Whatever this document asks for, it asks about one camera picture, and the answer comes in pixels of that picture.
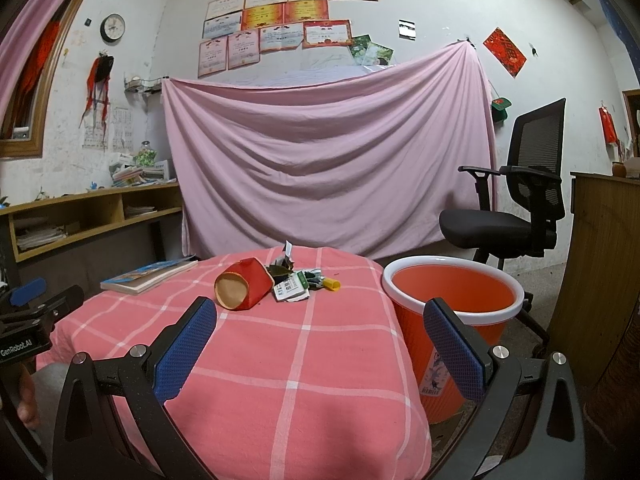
metal screw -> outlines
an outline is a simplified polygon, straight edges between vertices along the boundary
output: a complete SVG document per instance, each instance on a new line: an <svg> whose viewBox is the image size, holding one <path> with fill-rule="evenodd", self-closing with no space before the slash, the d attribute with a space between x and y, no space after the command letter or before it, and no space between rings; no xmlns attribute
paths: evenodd
<svg viewBox="0 0 640 480"><path fill-rule="evenodd" d="M131 350L129 350L129 355L131 357L142 357L146 353L146 346L144 345L135 345Z"/></svg>
<svg viewBox="0 0 640 480"><path fill-rule="evenodd" d="M76 355L74 355L74 358L71 360L73 361L74 364L81 365L86 360L86 353L78 352Z"/></svg>
<svg viewBox="0 0 640 480"><path fill-rule="evenodd" d="M560 352L554 352L552 357L554 358L554 361L559 365L563 365L566 362L566 357Z"/></svg>
<svg viewBox="0 0 640 480"><path fill-rule="evenodd" d="M500 359L506 359L509 357L509 350L505 346L494 346L494 355Z"/></svg>

window frame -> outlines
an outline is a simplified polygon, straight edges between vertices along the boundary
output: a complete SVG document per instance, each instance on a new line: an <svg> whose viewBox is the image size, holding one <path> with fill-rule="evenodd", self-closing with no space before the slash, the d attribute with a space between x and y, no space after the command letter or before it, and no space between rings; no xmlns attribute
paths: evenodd
<svg viewBox="0 0 640 480"><path fill-rule="evenodd" d="M30 138L29 140L0 139L1 158L42 158L44 145L44 128L49 105L49 95L53 84L53 77L58 67L62 47L66 36L71 29L76 14L84 0L70 0L60 19L60 29L49 57L44 64L40 78L36 86L33 106L31 110Z"/></svg>

pink checkered tablecloth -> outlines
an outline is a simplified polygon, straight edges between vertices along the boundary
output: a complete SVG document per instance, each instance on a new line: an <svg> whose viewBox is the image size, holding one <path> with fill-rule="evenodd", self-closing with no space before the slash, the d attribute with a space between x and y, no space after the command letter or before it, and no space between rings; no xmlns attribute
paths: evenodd
<svg viewBox="0 0 640 480"><path fill-rule="evenodd" d="M78 351L120 357L149 344L229 264L281 248L199 262L138 296L103 292L61 320L38 367L68 363ZM218 308L218 324L180 395L166 403L177 427L220 479L357 480L421 478L431 439L411 361L382 268L330 248L295 247L297 269L321 267L338 292L251 310ZM123 424L139 449L123 399Z"/></svg>

orange bucket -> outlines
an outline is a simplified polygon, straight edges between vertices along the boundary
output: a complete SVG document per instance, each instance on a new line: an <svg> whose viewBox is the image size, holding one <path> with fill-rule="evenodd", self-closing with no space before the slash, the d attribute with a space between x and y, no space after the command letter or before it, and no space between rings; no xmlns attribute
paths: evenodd
<svg viewBox="0 0 640 480"><path fill-rule="evenodd" d="M424 304L443 298L464 324L494 346L522 308L524 290L501 270L445 256L396 260L385 267L382 285L394 303L427 418L431 424L442 422L455 415L464 399L424 330Z"/></svg>

blue gripper pad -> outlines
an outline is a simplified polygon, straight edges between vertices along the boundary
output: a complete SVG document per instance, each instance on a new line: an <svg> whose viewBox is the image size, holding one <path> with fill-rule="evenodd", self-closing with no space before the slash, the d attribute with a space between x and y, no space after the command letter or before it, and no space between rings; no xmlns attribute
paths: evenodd
<svg viewBox="0 0 640 480"><path fill-rule="evenodd" d="M484 372L478 358L434 300L424 305L423 319L427 335L462 396L480 403L484 397Z"/></svg>
<svg viewBox="0 0 640 480"><path fill-rule="evenodd" d="M26 285L19 286L9 298L9 303L13 306L25 306L31 300L43 295L47 291L47 282L43 278L36 278Z"/></svg>
<svg viewBox="0 0 640 480"><path fill-rule="evenodd" d="M206 299L156 365L154 394L160 404L180 393L216 327L216 306Z"/></svg>

